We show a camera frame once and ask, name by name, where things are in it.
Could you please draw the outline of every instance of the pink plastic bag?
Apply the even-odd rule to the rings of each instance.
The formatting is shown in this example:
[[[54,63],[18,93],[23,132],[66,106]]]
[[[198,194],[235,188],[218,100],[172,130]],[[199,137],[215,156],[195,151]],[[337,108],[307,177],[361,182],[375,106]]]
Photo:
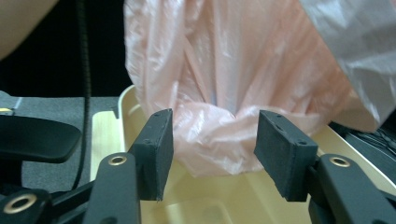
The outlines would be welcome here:
[[[124,11],[139,102],[147,115],[174,109],[175,156],[194,176],[262,169],[260,109],[313,133],[351,93],[298,1],[127,0]]]

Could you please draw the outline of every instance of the plastic container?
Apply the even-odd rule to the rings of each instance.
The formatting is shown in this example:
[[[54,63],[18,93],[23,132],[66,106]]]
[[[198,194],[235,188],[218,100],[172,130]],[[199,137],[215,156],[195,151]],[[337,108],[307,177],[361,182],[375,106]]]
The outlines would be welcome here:
[[[100,112],[92,120],[92,179],[99,161],[126,151],[146,118],[134,97],[134,87],[120,96],[119,119]],[[313,136],[319,154],[336,153],[356,161],[378,188],[396,194],[395,185],[330,128]],[[173,161],[162,202],[141,202],[145,224],[311,223],[308,203],[287,203],[264,171],[233,176],[192,177]]]

